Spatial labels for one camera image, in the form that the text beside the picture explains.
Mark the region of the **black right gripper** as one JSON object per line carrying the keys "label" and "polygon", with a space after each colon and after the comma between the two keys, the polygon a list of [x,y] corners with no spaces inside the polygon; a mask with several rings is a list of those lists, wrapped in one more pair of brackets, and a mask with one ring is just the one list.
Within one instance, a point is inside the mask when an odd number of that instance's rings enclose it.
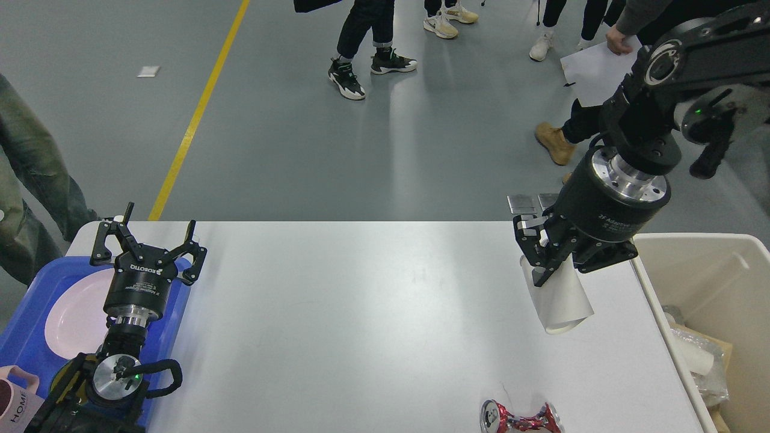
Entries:
{"label": "black right gripper", "polygon": [[672,153],[660,147],[643,150],[639,162],[653,173],[634,167],[614,146],[595,146],[572,172],[550,214],[514,216],[517,243],[534,267],[535,287],[542,287],[570,253],[574,268],[584,274],[638,257],[628,239],[670,201],[665,175],[672,170]]}

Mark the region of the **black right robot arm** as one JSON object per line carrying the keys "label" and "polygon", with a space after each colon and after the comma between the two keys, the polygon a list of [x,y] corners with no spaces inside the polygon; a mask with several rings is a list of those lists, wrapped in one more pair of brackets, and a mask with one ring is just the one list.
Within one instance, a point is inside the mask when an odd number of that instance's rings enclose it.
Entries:
{"label": "black right robot arm", "polygon": [[690,173],[707,179],[730,143],[765,121],[767,1],[685,22],[640,49],[553,205],[513,219],[529,285],[544,286],[564,262],[590,273],[637,256],[633,236],[671,197],[673,129],[704,145]]}

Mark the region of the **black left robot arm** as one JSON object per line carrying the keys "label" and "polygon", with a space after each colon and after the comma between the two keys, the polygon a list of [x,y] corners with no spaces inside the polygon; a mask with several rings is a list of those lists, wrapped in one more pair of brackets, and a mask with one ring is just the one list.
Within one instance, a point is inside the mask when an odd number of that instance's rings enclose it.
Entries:
{"label": "black left robot arm", "polygon": [[198,280],[207,249],[194,239],[190,220],[178,247],[138,243],[129,230],[133,203],[121,219],[102,220],[91,266],[113,267],[103,311],[107,332],[94,353],[79,353],[54,378],[28,432],[143,432],[143,403],[175,392],[183,381],[174,359],[140,358],[149,327],[165,315],[171,284]]}

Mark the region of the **bystander bare hand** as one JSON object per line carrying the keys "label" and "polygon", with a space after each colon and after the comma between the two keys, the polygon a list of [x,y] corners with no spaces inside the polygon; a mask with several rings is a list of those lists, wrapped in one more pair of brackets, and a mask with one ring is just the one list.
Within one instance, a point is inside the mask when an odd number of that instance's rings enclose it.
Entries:
{"label": "bystander bare hand", "polygon": [[606,46],[614,55],[626,55],[633,52],[633,47],[626,41],[628,36],[620,32],[616,25],[610,27],[605,38]]}

